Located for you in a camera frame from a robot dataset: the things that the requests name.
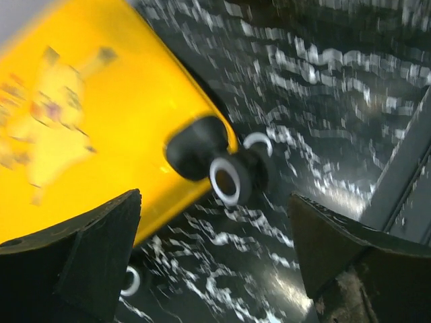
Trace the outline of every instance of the cartoon print on yellow box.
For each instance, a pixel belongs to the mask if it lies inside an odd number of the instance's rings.
[[[25,89],[22,80],[14,74],[0,85],[0,166],[11,168],[22,158],[15,155],[7,142],[8,120],[22,107]]]
[[[100,48],[82,65],[72,67],[62,63],[54,49],[45,51],[28,113],[6,127],[9,137],[28,144],[26,167],[35,189],[33,204],[41,203],[44,188],[57,176],[96,152],[79,127],[85,110],[84,82],[115,58],[113,50]]]

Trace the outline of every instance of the white ring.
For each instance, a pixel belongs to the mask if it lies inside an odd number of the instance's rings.
[[[134,295],[139,289],[139,286],[141,285],[141,277],[139,276],[137,270],[134,269],[132,266],[127,266],[126,273],[132,273],[133,282],[128,289],[121,289],[121,296],[130,297]]]
[[[232,181],[235,184],[235,193],[233,195],[226,195],[222,192],[220,187],[217,184],[216,174],[219,170],[224,170],[229,174]],[[236,171],[235,167],[226,159],[222,157],[215,158],[209,167],[209,180],[211,181],[211,185],[217,196],[223,201],[226,205],[237,205],[238,200],[240,198],[240,176]]]
[[[245,137],[244,141],[242,142],[242,145],[245,149],[250,148],[255,143],[264,143],[267,146],[267,153],[268,156],[271,157],[273,153],[272,143],[271,139],[268,138],[267,135],[263,133],[251,133],[247,137]]]

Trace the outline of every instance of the black marble surface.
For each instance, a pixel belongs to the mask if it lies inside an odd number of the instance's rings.
[[[359,219],[431,81],[425,7],[318,2],[138,1],[240,139],[268,134],[279,181],[245,207],[209,195],[137,248],[152,279],[120,298],[116,322],[316,322],[287,197]]]

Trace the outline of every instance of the yellow container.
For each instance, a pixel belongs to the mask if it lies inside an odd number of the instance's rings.
[[[226,119],[123,0],[56,3],[0,58],[0,244],[141,191],[142,241],[210,189],[180,176],[166,145]]]

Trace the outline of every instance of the dark tabletop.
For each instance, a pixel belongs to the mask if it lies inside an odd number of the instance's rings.
[[[221,97],[240,139],[268,134],[279,180],[245,207],[209,195],[138,248],[152,279],[120,298],[116,322],[316,322],[288,195],[359,219],[431,81],[426,7],[318,2],[137,4]]]

